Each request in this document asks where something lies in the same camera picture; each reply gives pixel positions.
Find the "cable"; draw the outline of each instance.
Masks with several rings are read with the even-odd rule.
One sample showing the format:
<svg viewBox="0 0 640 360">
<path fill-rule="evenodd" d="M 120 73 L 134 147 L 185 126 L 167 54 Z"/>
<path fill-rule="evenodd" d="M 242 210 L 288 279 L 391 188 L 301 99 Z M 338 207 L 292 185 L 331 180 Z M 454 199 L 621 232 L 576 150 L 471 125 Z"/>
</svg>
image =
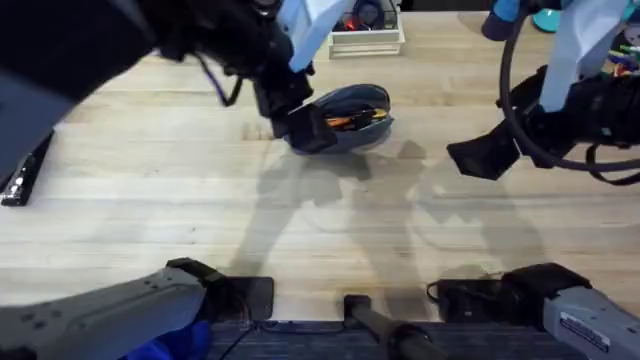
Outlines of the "cable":
<svg viewBox="0 0 640 360">
<path fill-rule="evenodd" d="M 251 334 L 252 332 L 254 332 L 257 329 L 257 326 L 255 324 L 251 324 L 251 326 L 249 327 L 249 329 L 247 329 L 247 331 L 243 332 L 242 334 L 240 334 L 240 336 L 238 336 L 238 338 L 236 339 L 236 341 L 234 341 L 228 348 L 227 350 L 225 350 L 222 355 L 220 355 L 220 357 L 218 358 L 218 360 L 224 360 L 232 351 L 233 349 L 236 348 L 236 346 L 238 346 L 238 344 L 240 344 L 242 342 L 242 340 L 247 337 L 247 335 Z"/>
<path fill-rule="evenodd" d="M 502 62 L 500 64 L 500 100 L 502 102 L 502 111 L 504 112 L 505 119 L 510 125 L 513 136 L 522 144 L 526 150 L 532 155 L 543 161 L 557 166 L 559 168 L 584 171 L 584 172 L 617 172 L 627 171 L 640 168 L 640 159 L 627 160 L 613 163 L 600 163 L 600 164 L 587 164 L 577 161 L 565 160 L 554 156 L 547 151 L 540 148 L 520 126 L 518 117 L 513 104 L 511 102 L 511 62 L 513 60 L 513 53 L 515 51 L 518 37 L 522 26 L 528 16 L 529 12 L 525 7 L 521 7 L 516 19 L 513 32 L 507 39 L 504 45 L 504 51 L 502 52 Z"/>
<path fill-rule="evenodd" d="M 209 65 L 207 65 L 202 56 L 196 52 L 193 53 L 193 56 L 198 59 L 202 71 L 204 71 L 205 75 L 207 75 L 207 78 L 209 78 L 209 81 L 211 81 L 213 86 L 216 88 L 216 92 L 218 93 L 218 97 L 220 98 L 222 106 L 229 107 L 235 104 L 238 100 L 238 95 L 240 95 L 240 90 L 242 90 L 243 78 L 240 76 L 237 77 L 236 83 L 233 86 L 233 90 L 231 91 L 231 96 L 227 98 L 227 94 L 224 92 L 224 89 L 222 89 L 222 86 L 218 82 L 218 79 L 216 79 L 216 77 L 213 75 L 213 72 L 211 71 L 211 69 L 209 69 Z"/>
<path fill-rule="evenodd" d="M 258 326 L 258 328 L 269 334 L 277 334 L 277 335 L 302 335 L 302 336 L 323 336 L 323 335 L 338 335 L 342 334 L 348 330 L 351 330 L 344 324 L 344 321 L 341 322 L 341 328 L 338 330 L 330 330 L 330 331 L 286 331 L 286 330 L 273 330 L 266 326 L 268 323 L 262 323 Z"/>
</svg>

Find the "white label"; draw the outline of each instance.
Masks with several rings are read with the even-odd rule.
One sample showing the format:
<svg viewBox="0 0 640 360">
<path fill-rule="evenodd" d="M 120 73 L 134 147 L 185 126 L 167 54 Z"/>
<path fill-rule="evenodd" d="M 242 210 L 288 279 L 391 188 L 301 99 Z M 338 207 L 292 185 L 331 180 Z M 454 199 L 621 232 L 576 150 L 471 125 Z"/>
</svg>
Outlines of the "white label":
<svg viewBox="0 0 640 360">
<path fill-rule="evenodd" d="M 608 353 L 611 347 L 611 339 L 604 336 L 601 332 L 593 329 L 587 325 L 584 321 L 569 315 L 567 313 L 560 313 L 560 325 L 572 333 L 578 335 L 584 340 L 591 343 L 593 346 L 600 349 L 602 352 Z"/>
</svg>

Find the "wooden table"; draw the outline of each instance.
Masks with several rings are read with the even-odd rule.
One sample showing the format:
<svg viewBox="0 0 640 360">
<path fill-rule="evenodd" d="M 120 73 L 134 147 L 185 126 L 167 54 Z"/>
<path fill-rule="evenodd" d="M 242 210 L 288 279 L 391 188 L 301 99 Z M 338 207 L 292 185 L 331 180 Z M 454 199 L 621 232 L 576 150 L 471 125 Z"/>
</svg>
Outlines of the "wooden table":
<svg viewBox="0 0 640 360">
<path fill-rule="evenodd" d="M 58 126 L 31 204 L 0 209 L 0 303 L 75 294 L 190 256 L 274 277 L 278 319 L 338 318 L 347 293 L 424 319 L 435 317 L 427 282 L 557 261 L 640 314 L 638 187 L 526 160 L 500 182 L 460 176 L 445 146 L 501 119 L 502 45 L 479 35 L 484 14 L 403 19 L 402 57 L 318 55 L 316 94 L 374 82 L 392 96 L 393 132 L 364 154 L 293 155 L 272 141 L 249 86 L 222 109 L 193 60 L 150 56 L 104 86 Z M 551 39 L 525 31 L 515 80 L 546 62 Z"/>
</svg>

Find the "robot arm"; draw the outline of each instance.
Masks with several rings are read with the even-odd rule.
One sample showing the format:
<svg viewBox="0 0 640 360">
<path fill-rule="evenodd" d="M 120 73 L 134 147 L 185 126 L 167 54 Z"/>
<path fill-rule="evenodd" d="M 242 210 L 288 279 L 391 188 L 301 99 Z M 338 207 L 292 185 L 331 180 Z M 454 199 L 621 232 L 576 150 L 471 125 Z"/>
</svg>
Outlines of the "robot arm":
<svg viewBox="0 0 640 360">
<path fill-rule="evenodd" d="M 546 330 L 592 360 L 640 359 L 640 319 L 560 265 L 504 275 L 499 298 L 513 323 Z"/>
<path fill-rule="evenodd" d="M 428 292 L 432 286 L 446 322 L 533 326 L 591 360 L 640 359 L 640 319 L 558 264 L 516 269 L 500 280 L 442 279 Z"/>
<path fill-rule="evenodd" d="M 172 260 L 152 275 L 86 294 L 0 308 L 0 359 L 119 359 L 195 320 L 246 311 L 247 293 L 236 286 L 246 280 L 265 285 L 260 307 L 270 309 L 272 279 L 227 278 L 190 259 Z"/>
<path fill-rule="evenodd" d="M 564 9 L 549 65 L 515 88 L 511 61 L 526 16 L 542 8 Z M 640 168 L 640 159 L 596 163 L 600 146 L 628 149 L 640 144 L 635 121 L 640 102 L 637 77 L 613 77 L 600 69 L 619 29 L 629 0 L 499 0 L 483 32 L 506 43 L 500 67 L 500 99 L 505 120 L 491 133 L 451 144 L 449 154 L 465 175 L 497 180 L 520 157 L 536 167 L 589 172 L 599 181 L 631 185 L 640 174 L 609 180 L 602 173 Z M 507 34 L 499 37 L 496 34 Z M 565 159 L 586 143 L 586 161 Z"/>
<path fill-rule="evenodd" d="M 0 11 L 0 178 L 102 84 L 153 48 L 175 61 L 204 54 L 226 75 L 254 85 L 260 114 L 277 136 L 318 150 L 314 119 L 296 114 L 313 93 L 311 59 L 347 6 L 344 0 L 24 0 Z M 210 76 L 223 105 L 224 96 Z"/>
</svg>

